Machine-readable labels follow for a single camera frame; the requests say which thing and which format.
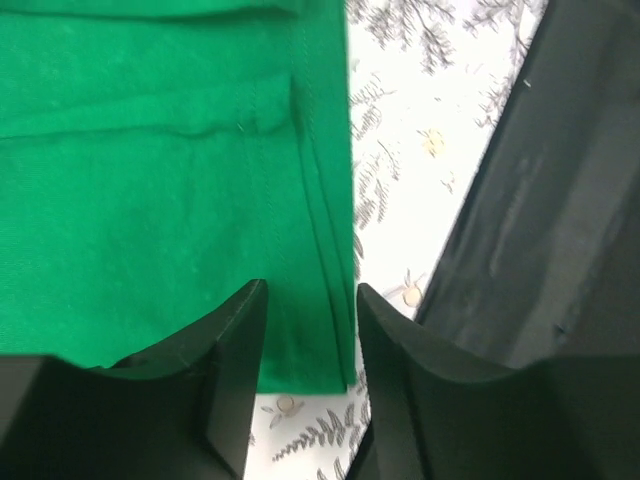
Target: table surface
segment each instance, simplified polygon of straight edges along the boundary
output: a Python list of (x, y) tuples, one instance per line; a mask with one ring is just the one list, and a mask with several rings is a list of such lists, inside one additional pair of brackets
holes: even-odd
[[(348, 0), (358, 281), (412, 317), (546, 0)], [(245, 478), (342, 480), (370, 410), (259, 395)]]

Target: white tablecloth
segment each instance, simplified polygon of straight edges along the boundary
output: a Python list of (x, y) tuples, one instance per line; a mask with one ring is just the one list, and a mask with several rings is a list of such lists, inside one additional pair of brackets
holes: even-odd
[[(358, 281), (412, 317), (545, 0), (349, 0)], [(369, 422), (347, 395), (260, 395), (245, 478), (342, 480)]]

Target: cloth fold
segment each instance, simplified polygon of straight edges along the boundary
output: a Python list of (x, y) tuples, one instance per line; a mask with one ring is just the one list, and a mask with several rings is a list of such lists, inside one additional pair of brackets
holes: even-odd
[(0, 0), (0, 351), (109, 365), (266, 278), (260, 391), (355, 382), (342, 5), (230, 3)]

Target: folded green cloth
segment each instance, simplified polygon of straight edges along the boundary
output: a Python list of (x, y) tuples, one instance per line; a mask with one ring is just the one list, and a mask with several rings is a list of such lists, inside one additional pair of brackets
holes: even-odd
[(0, 0), (0, 39), (0, 352), (107, 366), (266, 278), (259, 390), (355, 382), (342, 3)]

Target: green towel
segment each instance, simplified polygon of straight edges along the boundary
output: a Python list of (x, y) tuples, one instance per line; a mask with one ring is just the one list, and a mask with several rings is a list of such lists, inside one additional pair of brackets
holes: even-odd
[(270, 287), (261, 392), (355, 382), (344, 5), (0, 0), (0, 351), (108, 366)]

